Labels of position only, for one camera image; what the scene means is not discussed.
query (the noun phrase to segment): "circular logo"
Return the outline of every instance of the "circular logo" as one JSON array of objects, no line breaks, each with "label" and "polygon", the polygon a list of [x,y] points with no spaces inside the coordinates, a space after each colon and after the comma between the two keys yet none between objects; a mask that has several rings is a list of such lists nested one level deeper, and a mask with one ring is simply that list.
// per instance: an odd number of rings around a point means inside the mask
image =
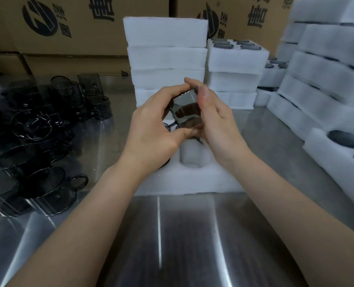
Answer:
[{"label": "circular logo", "polygon": [[42,36],[54,35],[59,27],[52,10],[36,0],[29,0],[23,6],[23,17],[28,26]]},{"label": "circular logo", "polygon": [[[213,38],[218,31],[218,26],[220,25],[217,13],[211,10],[207,5],[207,8],[202,12],[202,18],[209,21],[207,38]],[[198,14],[197,19],[201,19],[201,13]]]}]

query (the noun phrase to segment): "upside-down cup in foam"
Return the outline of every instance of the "upside-down cup in foam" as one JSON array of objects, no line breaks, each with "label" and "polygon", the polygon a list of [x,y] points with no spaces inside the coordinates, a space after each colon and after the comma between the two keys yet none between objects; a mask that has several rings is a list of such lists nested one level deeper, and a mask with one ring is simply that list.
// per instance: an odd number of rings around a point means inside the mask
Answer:
[{"label": "upside-down cup in foam", "polygon": [[198,87],[174,97],[170,100],[168,109],[172,113],[175,122],[167,127],[178,125],[179,128],[202,128],[203,121],[201,110],[197,103]]}]

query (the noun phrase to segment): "stainless steel table surface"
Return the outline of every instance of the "stainless steel table surface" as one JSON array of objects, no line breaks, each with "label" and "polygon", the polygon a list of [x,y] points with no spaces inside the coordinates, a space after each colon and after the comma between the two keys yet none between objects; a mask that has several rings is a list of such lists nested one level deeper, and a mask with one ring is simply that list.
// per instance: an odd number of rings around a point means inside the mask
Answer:
[{"label": "stainless steel table surface", "polygon": [[[81,200],[119,158],[136,109],[128,80],[103,80],[113,117],[75,127],[72,153],[90,178]],[[315,203],[354,230],[354,204],[265,107],[233,111],[251,150]],[[46,218],[0,217],[0,286],[77,205]],[[306,286],[289,251],[245,193],[135,197],[98,286]]]}]

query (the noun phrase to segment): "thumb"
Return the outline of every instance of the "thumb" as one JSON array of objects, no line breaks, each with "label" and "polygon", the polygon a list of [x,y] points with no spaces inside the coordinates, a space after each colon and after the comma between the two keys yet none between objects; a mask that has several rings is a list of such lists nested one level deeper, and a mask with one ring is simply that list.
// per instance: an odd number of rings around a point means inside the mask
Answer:
[{"label": "thumb", "polygon": [[209,91],[208,86],[202,85],[199,87],[197,103],[201,109],[201,116],[204,123],[207,122],[208,119],[219,117],[215,101]]},{"label": "thumb", "polygon": [[179,128],[170,133],[173,139],[180,145],[186,139],[198,134],[197,129]]}]

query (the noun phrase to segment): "forearm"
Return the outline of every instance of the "forearm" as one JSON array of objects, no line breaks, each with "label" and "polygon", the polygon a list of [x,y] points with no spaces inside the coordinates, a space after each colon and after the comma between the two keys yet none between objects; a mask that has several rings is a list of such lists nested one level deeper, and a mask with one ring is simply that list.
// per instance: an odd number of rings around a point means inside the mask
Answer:
[{"label": "forearm", "polygon": [[108,169],[61,226],[9,282],[11,286],[95,286],[140,181]]},{"label": "forearm", "polygon": [[354,286],[354,232],[250,151],[232,174],[284,241],[310,286]]}]

